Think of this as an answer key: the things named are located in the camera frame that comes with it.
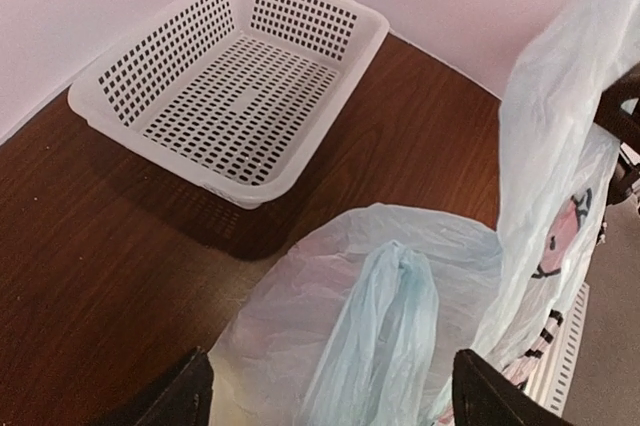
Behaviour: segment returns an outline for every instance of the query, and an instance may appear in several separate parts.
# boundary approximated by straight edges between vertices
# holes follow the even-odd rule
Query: wood grain
[[[374,202],[493,226],[498,101],[389,37],[295,187],[242,211],[62,95],[0,148],[0,424],[82,424],[196,345],[302,236]]]

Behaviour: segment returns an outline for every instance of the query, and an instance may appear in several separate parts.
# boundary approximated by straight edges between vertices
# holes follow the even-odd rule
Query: plastic bag
[[[393,241],[367,256],[295,424],[417,424],[437,317],[423,254]]]
[[[576,0],[515,65],[500,108],[497,234],[505,281],[472,346],[498,370],[526,351],[552,308],[569,309],[584,281],[620,145],[593,118],[602,92],[639,61],[640,0]],[[588,188],[593,209],[562,274],[533,286],[556,214]],[[447,387],[432,418],[450,396]]]
[[[455,352],[469,347],[497,296],[501,249],[495,232],[478,222],[378,204],[311,233],[252,291],[210,353],[214,425],[292,424],[365,258],[393,240],[424,254],[440,300],[419,409],[427,415]]]

